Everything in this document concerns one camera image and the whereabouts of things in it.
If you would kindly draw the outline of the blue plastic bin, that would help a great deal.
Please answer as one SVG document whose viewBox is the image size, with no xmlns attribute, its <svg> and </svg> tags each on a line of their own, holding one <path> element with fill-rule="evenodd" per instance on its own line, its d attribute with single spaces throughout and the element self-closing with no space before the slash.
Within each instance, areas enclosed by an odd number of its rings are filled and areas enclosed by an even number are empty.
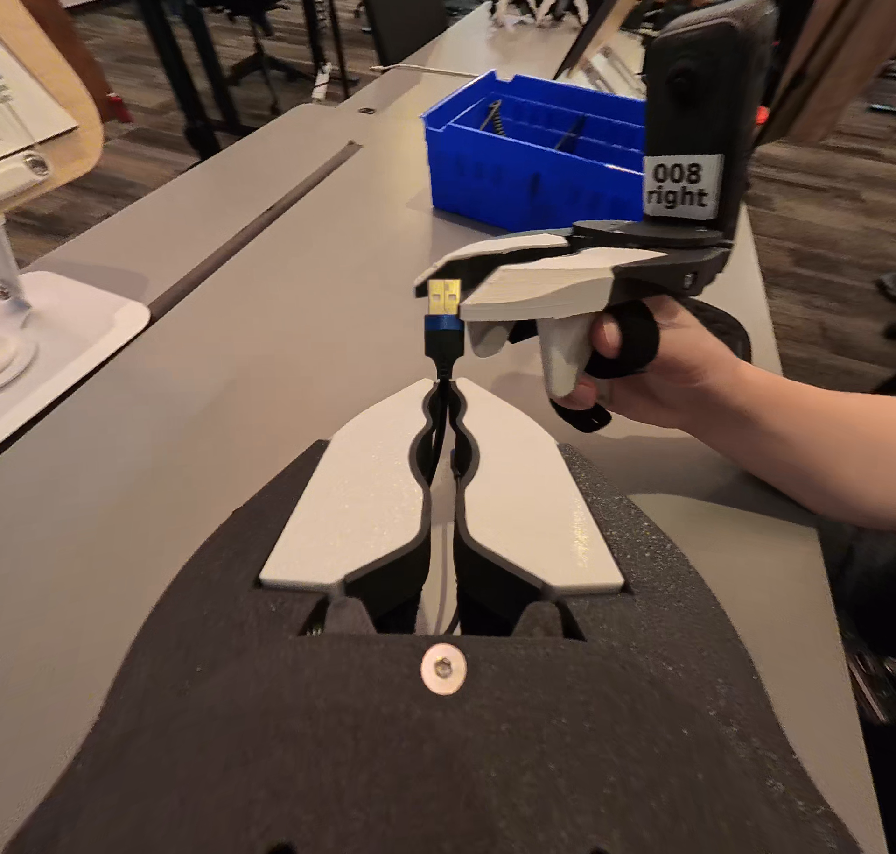
<svg viewBox="0 0 896 854">
<path fill-rule="evenodd" d="M 580 114 L 576 155 L 554 152 Z M 643 217 L 642 99 L 490 71 L 421 120 L 438 210 L 508 232 Z"/>
</svg>

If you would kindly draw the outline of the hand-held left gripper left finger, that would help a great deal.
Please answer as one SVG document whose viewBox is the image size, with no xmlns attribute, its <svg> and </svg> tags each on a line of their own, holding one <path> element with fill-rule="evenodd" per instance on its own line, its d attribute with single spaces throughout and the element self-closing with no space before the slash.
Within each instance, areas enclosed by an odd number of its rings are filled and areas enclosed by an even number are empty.
<svg viewBox="0 0 896 854">
<path fill-rule="evenodd" d="M 435 381 L 416 381 L 333 434 L 259 574 L 263 587 L 419 595 L 431 557 L 419 451 L 437 392 Z"/>
</svg>

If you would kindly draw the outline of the black pedestal panel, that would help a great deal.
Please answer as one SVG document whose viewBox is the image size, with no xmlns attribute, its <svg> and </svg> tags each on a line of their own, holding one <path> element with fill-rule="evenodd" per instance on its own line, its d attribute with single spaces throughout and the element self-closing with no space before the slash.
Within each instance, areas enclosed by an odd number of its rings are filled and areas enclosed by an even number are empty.
<svg viewBox="0 0 896 854">
<path fill-rule="evenodd" d="M 362 0 L 380 64 L 401 64 L 449 28 L 444 0 Z"/>
</svg>

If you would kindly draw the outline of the person's dark trousers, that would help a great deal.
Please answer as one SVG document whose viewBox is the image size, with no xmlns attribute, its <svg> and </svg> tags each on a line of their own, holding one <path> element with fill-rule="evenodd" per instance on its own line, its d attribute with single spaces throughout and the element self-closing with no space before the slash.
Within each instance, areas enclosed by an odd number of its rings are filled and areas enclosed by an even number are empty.
<svg viewBox="0 0 896 854">
<path fill-rule="evenodd" d="M 819 519 L 847 671 L 862 719 L 895 723 L 895 534 Z"/>
</svg>

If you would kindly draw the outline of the black usb cable blue plugs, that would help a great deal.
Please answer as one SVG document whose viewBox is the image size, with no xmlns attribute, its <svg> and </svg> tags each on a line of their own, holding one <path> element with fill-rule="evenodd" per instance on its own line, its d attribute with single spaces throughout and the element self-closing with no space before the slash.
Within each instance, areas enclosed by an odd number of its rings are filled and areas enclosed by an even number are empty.
<svg viewBox="0 0 896 854">
<path fill-rule="evenodd" d="M 429 492 L 435 491 L 434 555 L 439 581 L 438 600 L 431 628 L 436 635 L 452 635 L 460 624 L 458 606 L 449 612 L 454 582 L 454 523 L 458 473 L 454 449 L 447 450 L 454 430 L 454 367 L 463 356 L 465 327 L 460 317 L 461 283 L 457 279 L 431 279 L 427 312 L 423 319 L 424 354 L 434 367 L 434 383 L 424 400 L 427 430 L 417 463 Z"/>
</svg>

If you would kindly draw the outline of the black desk frame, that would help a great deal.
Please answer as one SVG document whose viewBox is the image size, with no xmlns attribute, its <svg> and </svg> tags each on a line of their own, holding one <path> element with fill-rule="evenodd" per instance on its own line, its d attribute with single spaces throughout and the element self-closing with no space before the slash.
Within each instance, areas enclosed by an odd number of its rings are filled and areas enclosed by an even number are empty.
<svg viewBox="0 0 896 854">
<path fill-rule="evenodd" d="M 219 131 L 242 138 L 252 128 L 244 125 L 230 95 L 218 54 L 198 0 L 133 0 L 157 53 L 168 84 L 184 120 L 184 135 L 200 161 L 221 151 Z M 179 17 L 190 36 L 202 65 L 219 119 L 213 120 L 200 97 L 184 53 L 175 37 L 170 14 Z"/>
</svg>

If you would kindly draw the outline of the person's right forearm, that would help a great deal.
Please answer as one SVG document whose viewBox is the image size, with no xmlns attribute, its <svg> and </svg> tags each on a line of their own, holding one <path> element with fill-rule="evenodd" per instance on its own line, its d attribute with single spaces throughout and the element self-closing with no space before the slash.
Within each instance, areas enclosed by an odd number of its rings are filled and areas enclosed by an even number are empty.
<svg viewBox="0 0 896 854">
<path fill-rule="evenodd" d="M 895 529 L 893 396 L 816 388 L 734 360 L 690 392 L 680 424 L 811 512 Z"/>
</svg>

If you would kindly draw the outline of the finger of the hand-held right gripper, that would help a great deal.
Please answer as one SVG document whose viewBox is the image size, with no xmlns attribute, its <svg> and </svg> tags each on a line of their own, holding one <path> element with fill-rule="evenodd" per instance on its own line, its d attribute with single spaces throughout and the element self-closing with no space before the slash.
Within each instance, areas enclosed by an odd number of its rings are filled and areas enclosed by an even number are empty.
<svg viewBox="0 0 896 854">
<path fill-rule="evenodd" d="M 614 268 L 662 256 L 660 251 L 592 247 L 568 256 L 503 265 L 465 297 L 465 322 L 563 319 L 602 311 Z"/>
<path fill-rule="evenodd" d="M 571 253 L 570 232 L 531 232 L 499 236 L 463 246 L 435 262 L 413 282 L 427 286 L 430 280 L 458 280 L 461 286 L 479 286 L 506 265 L 526 264 Z"/>
</svg>

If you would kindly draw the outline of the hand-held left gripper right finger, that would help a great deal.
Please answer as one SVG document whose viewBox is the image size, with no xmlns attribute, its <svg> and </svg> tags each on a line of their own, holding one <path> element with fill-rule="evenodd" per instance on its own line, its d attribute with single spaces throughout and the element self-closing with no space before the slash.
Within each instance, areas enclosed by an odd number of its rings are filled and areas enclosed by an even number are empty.
<svg viewBox="0 0 896 854">
<path fill-rule="evenodd" d="M 550 598 L 616 594 L 623 574 L 551 434 L 475 382 L 454 384 L 456 528 Z"/>
</svg>

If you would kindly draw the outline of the white stand with wooden board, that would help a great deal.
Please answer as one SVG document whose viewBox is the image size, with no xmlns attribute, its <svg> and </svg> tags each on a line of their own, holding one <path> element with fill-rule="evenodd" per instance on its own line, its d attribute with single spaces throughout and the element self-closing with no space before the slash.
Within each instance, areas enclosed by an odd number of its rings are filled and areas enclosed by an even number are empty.
<svg viewBox="0 0 896 854">
<path fill-rule="evenodd" d="M 657 38 L 669 22 L 728 0 L 679 0 L 659 10 Z M 759 146 L 785 138 L 817 143 L 894 51 L 895 0 L 772 0 L 778 7 L 776 48 L 763 105 L 769 115 Z"/>
<path fill-rule="evenodd" d="M 150 322 L 149 308 L 45 270 L 20 271 L 6 216 L 85 176 L 103 124 L 74 69 L 20 0 L 1 0 L 1 45 L 39 80 L 78 128 L 1 158 L 1 441 L 5 443 L 115 355 Z"/>
</svg>

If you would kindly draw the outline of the person's right hand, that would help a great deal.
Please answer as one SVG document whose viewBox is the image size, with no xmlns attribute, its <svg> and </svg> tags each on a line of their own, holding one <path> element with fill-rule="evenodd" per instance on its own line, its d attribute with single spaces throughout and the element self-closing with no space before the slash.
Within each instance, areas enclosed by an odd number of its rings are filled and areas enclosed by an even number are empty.
<svg viewBox="0 0 896 854">
<path fill-rule="evenodd" d="M 743 417 L 736 394 L 752 367 L 738 359 L 677 300 L 638 301 L 658 341 L 651 362 L 637 374 L 615 379 L 583 374 L 571 394 L 551 400 L 555 413 L 585 433 L 613 416 L 691 434 L 704 443 L 725 441 Z"/>
</svg>

